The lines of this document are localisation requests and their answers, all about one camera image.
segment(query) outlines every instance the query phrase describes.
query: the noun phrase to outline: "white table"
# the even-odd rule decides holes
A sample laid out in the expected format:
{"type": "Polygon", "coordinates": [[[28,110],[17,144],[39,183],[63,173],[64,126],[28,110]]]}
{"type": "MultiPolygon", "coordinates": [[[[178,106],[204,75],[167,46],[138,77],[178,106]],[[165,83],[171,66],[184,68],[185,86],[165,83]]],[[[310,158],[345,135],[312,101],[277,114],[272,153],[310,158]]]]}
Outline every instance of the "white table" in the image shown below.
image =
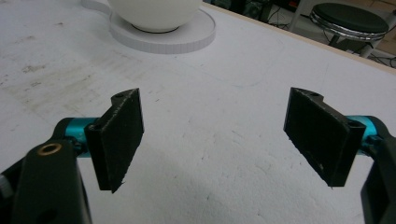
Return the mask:
{"type": "Polygon", "coordinates": [[[97,187],[94,223],[363,223],[371,159],[330,189],[283,132],[290,87],[396,134],[395,70],[205,5],[215,41],[182,55],[128,49],[78,0],[0,1],[0,170],[65,117],[100,117],[140,88],[145,134],[125,184],[97,187]]]}

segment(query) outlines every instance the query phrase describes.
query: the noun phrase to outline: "scratch mark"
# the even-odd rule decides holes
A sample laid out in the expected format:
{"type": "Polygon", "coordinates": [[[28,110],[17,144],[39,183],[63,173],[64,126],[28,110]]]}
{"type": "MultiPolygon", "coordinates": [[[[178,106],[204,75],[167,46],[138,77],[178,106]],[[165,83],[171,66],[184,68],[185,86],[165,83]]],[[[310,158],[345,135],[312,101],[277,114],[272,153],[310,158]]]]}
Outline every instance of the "scratch mark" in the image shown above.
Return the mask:
{"type": "Polygon", "coordinates": [[[33,35],[29,35],[29,36],[26,36],[25,38],[15,41],[14,44],[20,44],[20,43],[25,42],[26,40],[35,40],[35,37],[33,35]]]}
{"type": "Polygon", "coordinates": [[[23,73],[30,73],[30,72],[36,72],[40,69],[46,68],[46,65],[38,65],[38,66],[32,66],[32,65],[27,65],[24,68],[22,68],[23,73]]]}

